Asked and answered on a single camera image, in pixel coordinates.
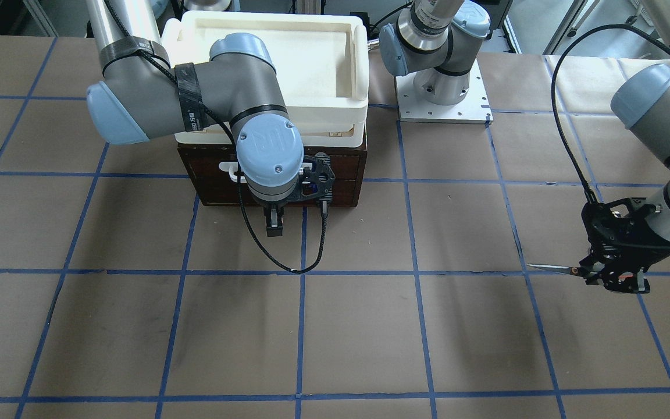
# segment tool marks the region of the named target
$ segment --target white container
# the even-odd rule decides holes
[[[235,32],[265,42],[289,117],[305,145],[361,145],[369,106],[369,54],[359,18],[191,11],[183,21],[167,21],[162,45],[173,66],[205,63],[211,45]],[[218,125],[175,138],[190,144],[229,142]]]

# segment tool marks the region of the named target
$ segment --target metal plate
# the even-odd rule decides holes
[[[421,98],[412,85],[415,73],[396,77],[400,119],[407,122],[448,122],[454,124],[484,124],[493,121],[490,103],[477,61],[470,70],[467,97],[454,106],[432,104]]]

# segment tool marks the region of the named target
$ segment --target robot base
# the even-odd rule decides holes
[[[493,113],[487,101],[484,82],[477,61],[470,70],[470,88],[467,97],[458,104],[442,106],[421,98],[415,91],[412,79],[415,74],[396,77],[397,101],[400,120],[406,122],[448,122],[454,124],[484,124],[493,122]]]

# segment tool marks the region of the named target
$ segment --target dark wooden box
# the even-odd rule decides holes
[[[239,205],[237,184],[229,179],[228,173],[219,169],[221,162],[237,161],[231,145],[178,143],[177,151],[183,159],[183,164],[186,165],[188,175],[203,205]],[[332,169],[335,173],[332,205],[356,207],[366,167],[365,134],[363,143],[357,148],[305,147],[304,151],[309,156],[321,151],[332,159]],[[256,204],[249,188],[243,188],[242,194],[245,204]],[[314,202],[305,202],[303,205],[314,205]]]

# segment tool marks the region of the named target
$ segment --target table surface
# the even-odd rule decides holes
[[[93,40],[0,37],[0,417],[670,418],[670,258],[642,298],[525,266],[587,252],[555,60],[479,56],[486,127],[399,122],[372,56],[361,203],[296,276],[239,209],[199,206],[171,138],[101,140]],[[603,199],[670,178],[608,107],[650,63],[561,72]],[[318,218],[263,242],[311,262]]]

